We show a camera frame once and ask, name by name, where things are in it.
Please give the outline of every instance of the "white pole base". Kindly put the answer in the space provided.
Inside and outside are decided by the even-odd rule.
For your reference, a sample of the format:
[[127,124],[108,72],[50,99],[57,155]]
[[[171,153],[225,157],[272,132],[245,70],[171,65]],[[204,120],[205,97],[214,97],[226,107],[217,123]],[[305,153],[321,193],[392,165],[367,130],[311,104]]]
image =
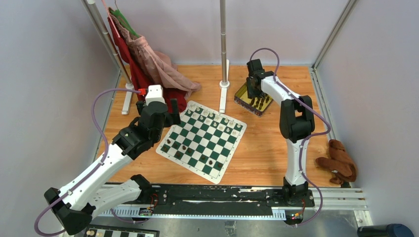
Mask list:
[[[132,83],[130,84],[126,83],[125,88],[127,88],[128,90],[134,90],[134,85]],[[133,94],[132,92],[128,92],[128,91],[126,92],[124,106],[122,107],[123,115],[129,114],[129,109],[131,107],[131,101],[132,101],[132,94]]]
[[225,105],[227,103],[227,90],[230,87],[230,82],[228,81],[228,69],[230,68],[230,60],[227,59],[227,82],[223,83],[220,81],[220,109],[219,112],[225,114]]

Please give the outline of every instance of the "black and white checkered board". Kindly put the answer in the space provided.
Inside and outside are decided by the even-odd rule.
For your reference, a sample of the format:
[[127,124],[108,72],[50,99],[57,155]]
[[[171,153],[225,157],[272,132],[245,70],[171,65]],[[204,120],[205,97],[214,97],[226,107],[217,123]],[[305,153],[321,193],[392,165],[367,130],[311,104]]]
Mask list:
[[218,184],[247,125],[194,101],[180,115],[156,152]]

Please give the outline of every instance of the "plush toy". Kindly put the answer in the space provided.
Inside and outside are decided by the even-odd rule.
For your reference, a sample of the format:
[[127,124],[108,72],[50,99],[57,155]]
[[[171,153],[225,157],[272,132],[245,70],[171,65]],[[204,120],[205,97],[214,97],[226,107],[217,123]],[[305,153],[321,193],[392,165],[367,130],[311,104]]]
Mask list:
[[345,181],[354,182],[358,168],[340,141],[334,139],[329,141],[329,155],[331,159],[319,157],[316,163],[335,174],[335,178],[330,179],[330,182],[334,184],[343,184]]

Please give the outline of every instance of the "white wall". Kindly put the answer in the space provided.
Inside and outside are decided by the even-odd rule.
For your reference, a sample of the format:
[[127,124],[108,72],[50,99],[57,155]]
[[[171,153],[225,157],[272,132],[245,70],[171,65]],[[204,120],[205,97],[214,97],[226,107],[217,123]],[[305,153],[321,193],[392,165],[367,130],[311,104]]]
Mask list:
[[374,223],[400,222],[416,235],[418,12],[417,0],[359,1],[319,69]]
[[[115,8],[114,0],[106,2]],[[276,50],[282,64],[311,64],[347,0],[226,2],[227,58],[232,64],[245,64],[260,47]],[[174,62],[221,63],[219,0],[118,0],[117,5],[137,33]],[[268,52],[258,56],[264,64],[276,64]]]
[[[43,193],[93,159],[90,105],[118,71],[80,1],[2,1],[0,15],[0,230],[36,236]],[[104,124],[110,96],[97,107]],[[52,212],[41,229],[61,229]]]

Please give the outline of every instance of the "wooden tabletop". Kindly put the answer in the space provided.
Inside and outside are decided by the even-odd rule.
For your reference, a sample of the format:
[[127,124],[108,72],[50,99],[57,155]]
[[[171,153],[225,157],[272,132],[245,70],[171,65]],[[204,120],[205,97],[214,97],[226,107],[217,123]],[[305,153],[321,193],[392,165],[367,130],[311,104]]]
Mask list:
[[[274,67],[265,67],[267,71]],[[210,65],[179,66],[178,70],[190,80],[202,84],[202,89],[192,93],[188,100],[218,111],[221,80],[221,67]],[[258,118],[234,103],[234,94],[243,85],[247,77],[246,66],[230,66],[229,77],[231,86],[227,93],[226,114],[245,122],[248,126],[239,143],[220,185],[255,185],[281,186],[287,170],[287,144],[279,131],[280,107],[273,102],[265,114]],[[319,111],[310,74],[307,67],[280,67],[280,80],[291,90],[300,95],[309,95],[313,107]],[[122,79],[120,87],[125,86]],[[129,125],[138,116],[134,96],[129,115],[121,115],[125,94],[117,92],[109,120],[105,130],[111,141],[121,128]],[[324,125],[315,117],[315,132],[324,131]],[[110,181],[125,182],[132,175],[142,174],[151,183],[172,184],[212,184],[210,181],[192,173],[186,168],[158,155],[154,148],[140,155],[135,161],[116,173]],[[327,157],[327,137],[313,137],[307,149],[307,176],[315,184],[322,187],[336,187],[329,182],[332,174],[315,164],[317,157]]]

